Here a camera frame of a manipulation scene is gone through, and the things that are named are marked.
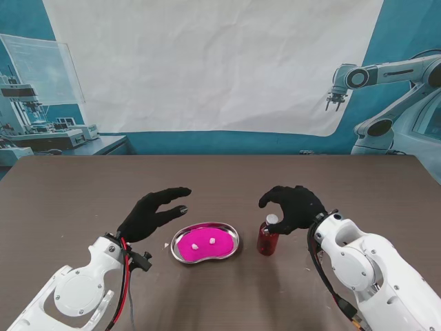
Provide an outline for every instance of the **white backdrop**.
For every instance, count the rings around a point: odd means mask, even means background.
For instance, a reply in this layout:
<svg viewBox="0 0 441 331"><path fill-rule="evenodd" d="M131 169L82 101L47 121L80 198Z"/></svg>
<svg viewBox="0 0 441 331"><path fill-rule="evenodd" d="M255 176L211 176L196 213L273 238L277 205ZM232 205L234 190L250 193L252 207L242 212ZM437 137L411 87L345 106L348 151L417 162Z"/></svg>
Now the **white backdrop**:
<svg viewBox="0 0 441 331"><path fill-rule="evenodd" d="M327 136L341 63L361 64L382 0L43 0L101 132Z"/></svg>

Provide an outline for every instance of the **black glove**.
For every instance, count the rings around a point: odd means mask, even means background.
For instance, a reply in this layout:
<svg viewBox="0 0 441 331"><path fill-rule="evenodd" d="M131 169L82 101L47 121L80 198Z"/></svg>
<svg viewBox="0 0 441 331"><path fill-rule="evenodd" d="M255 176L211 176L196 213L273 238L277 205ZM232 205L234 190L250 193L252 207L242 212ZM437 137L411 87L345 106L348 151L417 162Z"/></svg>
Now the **black glove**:
<svg viewBox="0 0 441 331"><path fill-rule="evenodd" d="M264 208L270 201L281 206L283 220L267 226L269 233L290 234L297 228L307 229L318 214L321 212L327 214L319 198L299 185L295 188L287 186L272 188L260 198L259 207Z"/></svg>
<svg viewBox="0 0 441 331"><path fill-rule="evenodd" d="M187 206L179 205L165 212L156 212L159 206L180 197L187 197L190 193L192 191L189 188L168 188L147 194L136 203L129 216L118 227L119 236L130 243L147 238L158 227L183 216L188 211Z"/></svg>

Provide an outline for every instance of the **pink substance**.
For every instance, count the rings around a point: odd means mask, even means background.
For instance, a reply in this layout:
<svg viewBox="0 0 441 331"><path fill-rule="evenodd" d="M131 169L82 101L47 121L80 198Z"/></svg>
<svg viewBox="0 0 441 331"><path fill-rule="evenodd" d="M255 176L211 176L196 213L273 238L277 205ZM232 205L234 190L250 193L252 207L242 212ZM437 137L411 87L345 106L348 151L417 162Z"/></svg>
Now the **pink substance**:
<svg viewBox="0 0 441 331"><path fill-rule="evenodd" d="M215 238L216 242L209 243L210 238ZM194 250L192 244L196 244L199 249ZM184 260L198 261L205 257L224 257L232 252L234 242L232 236L227 232L213 229L202 228L192 230L178 242L178 249Z"/></svg>

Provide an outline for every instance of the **bottle cap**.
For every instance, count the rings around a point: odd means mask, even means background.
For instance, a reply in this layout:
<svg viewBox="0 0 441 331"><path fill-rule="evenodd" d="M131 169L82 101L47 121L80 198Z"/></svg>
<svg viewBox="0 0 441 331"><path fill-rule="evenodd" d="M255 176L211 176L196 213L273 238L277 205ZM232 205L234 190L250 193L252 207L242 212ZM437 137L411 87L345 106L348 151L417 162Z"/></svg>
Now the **bottle cap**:
<svg viewBox="0 0 441 331"><path fill-rule="evenodd" d="M267 224L277 224L278 223L278 217L275 214L269 214L267 216Z"/></svg>

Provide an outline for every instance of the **plastic bottle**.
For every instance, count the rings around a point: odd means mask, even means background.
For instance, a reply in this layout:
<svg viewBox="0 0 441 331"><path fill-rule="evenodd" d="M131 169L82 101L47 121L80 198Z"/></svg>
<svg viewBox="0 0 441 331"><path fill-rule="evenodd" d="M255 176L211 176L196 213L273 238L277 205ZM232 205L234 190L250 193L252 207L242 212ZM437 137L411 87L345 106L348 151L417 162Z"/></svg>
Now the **plastic bottle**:
<svg viewBox="0 0 441 331"><path fill-rule="evenodd" d="M259 237L257 238L257 250L262 254L272 255L276 250L278 233L270 234L265 232L265 228L270 224L278 223L278 217L274 214L269 214L267 220L262 223L259 228Z"/></svg>

